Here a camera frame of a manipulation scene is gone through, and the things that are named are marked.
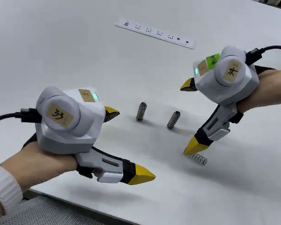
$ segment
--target coil spring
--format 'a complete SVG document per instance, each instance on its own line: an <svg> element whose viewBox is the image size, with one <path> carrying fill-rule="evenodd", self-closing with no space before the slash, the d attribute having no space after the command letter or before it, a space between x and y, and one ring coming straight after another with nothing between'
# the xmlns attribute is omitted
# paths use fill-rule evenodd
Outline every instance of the coil spring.
<svg viewBox="0 0 281 225"><path fill-rule="evenodd" d="M173 115L171 116L171 118L170 118L168 124L167 124L167 128L168 128L169 130L172 130L172 129L174 128L174 126L175 126L175 124L177 123L179 117L180 117L180 112L179 112L179 111L175 111L175 112L173 113Z"/></svg>
<svg viewBox="0 0 281 225"><path fill-rule="evenodd" d="M144 119L144 114L147 108L147 104L142 102L140 103L139 109L137 111L136 120L141 122Z"/></svg>
<svg viewBox="0 0 281 225"><path fill-rule="evenodd" d="M195 153L195 154L191 154L189 156L187 156L189 159L193 160L194 162L201 164L201 165L206 165L207 163L207 158L205 158L204 156Z"/></svg>

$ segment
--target outlet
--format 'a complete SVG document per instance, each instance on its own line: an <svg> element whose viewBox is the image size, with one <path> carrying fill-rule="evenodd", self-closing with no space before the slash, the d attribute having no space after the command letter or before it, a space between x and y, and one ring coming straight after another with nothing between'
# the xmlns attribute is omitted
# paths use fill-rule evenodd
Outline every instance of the outlet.
<svg viewBox="0 0 281 225"><path fill-rule="evenodd" d="M186 48L195 48L195 42L190 38L181 37L179 35L173 35L169 32L158 30L149 26L141 25L137 22L131 20L121 19L115 24L117 27L124 28L126 30L131 30L140 34L144 34L159 40L167 41L176 45L180 45Z"/></svg>

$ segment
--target white tabletop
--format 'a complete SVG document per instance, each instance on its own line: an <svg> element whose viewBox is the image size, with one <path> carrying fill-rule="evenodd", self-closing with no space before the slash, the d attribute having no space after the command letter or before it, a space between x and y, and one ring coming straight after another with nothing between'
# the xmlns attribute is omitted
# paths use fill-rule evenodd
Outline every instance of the white tabletop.
<svg viewBox="0 0 281 225"><path fill-rule="evenodd" d="M120 18L197 41L190 50L114 26ZM70 172L33 190L138 224L281 224L281 105L255 109L202 152L181 152L215 109L180 92L192 63L226 45L281 45L281 10L250 0L0 0L0 115L33 107L48 85L94 86L121 115L104 124L96 147L156 175L138 186L102 184ZM281 51L260 65L281 69ZM147 102L145 121L134 120ZM165 126L174 110L176 128ZM0 158L16 153L32 124L0 122Z"/></svg>

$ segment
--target black strap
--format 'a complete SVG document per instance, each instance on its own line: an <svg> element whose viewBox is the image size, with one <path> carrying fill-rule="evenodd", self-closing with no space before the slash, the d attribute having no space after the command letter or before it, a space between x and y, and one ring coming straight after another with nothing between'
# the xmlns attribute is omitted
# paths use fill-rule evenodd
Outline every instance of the black strap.
<svg viewBox="0 0 281 225"><path fill-rule="evenodd" d="M191 88L193 91L197 91L197 90L198 90L197 87L196 87L195 78L192 78L192 79L191 79L190 88Z"/></svg>
<svg viewBox="0 0 281 225"><path fill-rule="evenodd" d="M255 69L256 69L256 72L257 72L258 75L261 74L264 71L267 71L267 70L275 70L274 68L261 67L261 66L255 66Z"/></svg>
<svg viewBox="0 0 281 225"><path fill-rule="evenodd" d="M203 145L207 145L210 146L214 141L210 140L209 137L207 136L207 134L205 133L205 131L203 130L202 127L200 127L196 134L195 134L195 138L197 140L198 143L203 144Z"/></svg>
<svg viewBox="0 0 281 225"><path fill-rule="evenodd" d="M93 178L93 168L90 168L90 167L84 167L84 166L80 166L80 165L77 165L77 169L76 171L78 171L78 173L82 176L85 176L87 178Z"/></svg>
<svg viewBox="0 0 281 225"><path fill-rule="evenodd" d="M25 142L25 144L23 145L22 148L26 147L31 142L37 142L37 134L36 133L34 133L34 135L30 139L28 139L27 142Z"/></svg>
<svg viewBox="0 0 281 225"><path fill-rule="evenodd" d="M234 115L233 117L231 117L230 119L229 119L229 122L231 122L231 123L239 123L240 122L240 120L242 119L242 117L244 116L244 114L242 113L242 112L240 112L240 111L237 111L237 114L236 115Z"/></svg>

